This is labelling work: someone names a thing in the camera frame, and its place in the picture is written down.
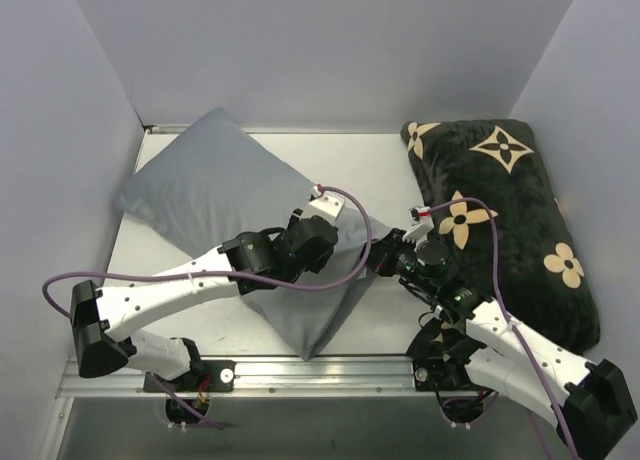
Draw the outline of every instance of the black fabric with flower pattern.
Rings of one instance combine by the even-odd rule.
[[[407,122],[401,136],[425,205],[477,197],[491,209],[507,308],[575,353],[596,345],[595,301],[529,126],[516,120]],[[434,213],[436,231],[470,280],[492,294],[488,220],[471,203]]]

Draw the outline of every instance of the white wall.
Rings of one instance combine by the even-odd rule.
[[[28,460],[71,338],[40,284],[105,266],[142,129],[74,0],[0,0],[0,51],[0,458]]]
[[[531,123],[602,317],[606,356],[640,407],[640,10],[575,0],[512,111]],[[637,458],[640,427],[621,443]]]
[[[507,115],[572,0],[78,0],[143,122]]]

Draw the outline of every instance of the gray floor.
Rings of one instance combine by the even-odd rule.
[[[453,430],[433,397],[216,399],[226,432],[169,431],[160,399],[76,399],[59,460],[542,459],[526,413],[500,400],[471,431]],[[569,458],[551,428],[557,459]]]

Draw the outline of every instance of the robotic arm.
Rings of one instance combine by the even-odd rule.
[[[162,278],[156,283],[103,288],[89,280],[77,284],[70,316],[80,376],[100,377],[127,367],[193,388],[203,373],[195,343],[143,328],[210,300],[276,288],[242,278],[242,273],[284,282],[295,282],[305,271],[318,273],[338,242],[334,223],[343,207],[344,199],[314,187],[311,200],[293,212],[287,228],[243,232],[200,258],[158,274]],[[231,271],[241,273],[224,276]],[[222,276],[210,276],[212,272]],[[168,281],[185,274],[186,279]]]
[[[480,295],[464,280],[448,248],[427,236],[433,228],[427,211],[411,210],[414,226],[406,232],[394,229],[374,245],[368,259],[378,275],[397,275],[432,307],[434,318],[407,351],[423,369],[416,386],[494,390],[545,419],[566,443],[538,377],[542,372],[580,457],[604,459],[638,418],[621,370],[608,360],[596,365],[574,355],[514,317],[507,320],[497,300]],[[535,366],[513,325],[531,349]],[[442,340],[443,332],[447,341],[434,356],[430,344]]]

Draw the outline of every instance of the gray cloth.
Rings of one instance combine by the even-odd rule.
[[[130,178],[116,206],[196,258],[241,232],[286,226],[312,185],[218,108]],[[372,224],[374,237],[389,232],[380,222]],[[339,242],[327,266],[318,275],[303,274],[298,283],[338,280],[358,263],[366,236],[360,214],[347,208],[336,226]],[[372,282],[368,274],[322,293],[278,288],[242,299],[306,360],[329,343]]]

